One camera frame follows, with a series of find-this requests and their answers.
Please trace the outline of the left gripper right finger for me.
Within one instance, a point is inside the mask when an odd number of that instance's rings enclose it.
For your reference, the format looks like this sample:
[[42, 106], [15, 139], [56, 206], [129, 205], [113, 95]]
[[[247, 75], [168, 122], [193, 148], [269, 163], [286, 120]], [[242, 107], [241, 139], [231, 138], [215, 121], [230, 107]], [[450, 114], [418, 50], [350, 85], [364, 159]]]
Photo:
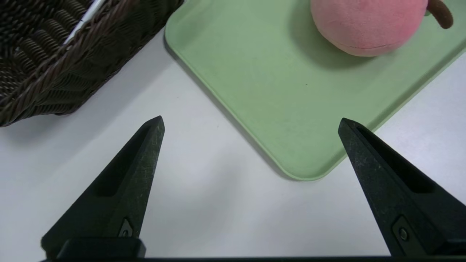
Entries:
[[338, 134], [394, 257], [464, 257], [466, 207], [362, 124]]

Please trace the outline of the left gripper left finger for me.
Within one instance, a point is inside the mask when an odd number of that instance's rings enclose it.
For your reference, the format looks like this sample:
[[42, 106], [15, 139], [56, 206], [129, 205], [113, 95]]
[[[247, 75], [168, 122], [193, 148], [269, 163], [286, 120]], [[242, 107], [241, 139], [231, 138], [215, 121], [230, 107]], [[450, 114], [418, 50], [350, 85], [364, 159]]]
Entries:
[[165, 126], [146, 121], [42, 237], [47, 258], [143, 258], [140, 240]]

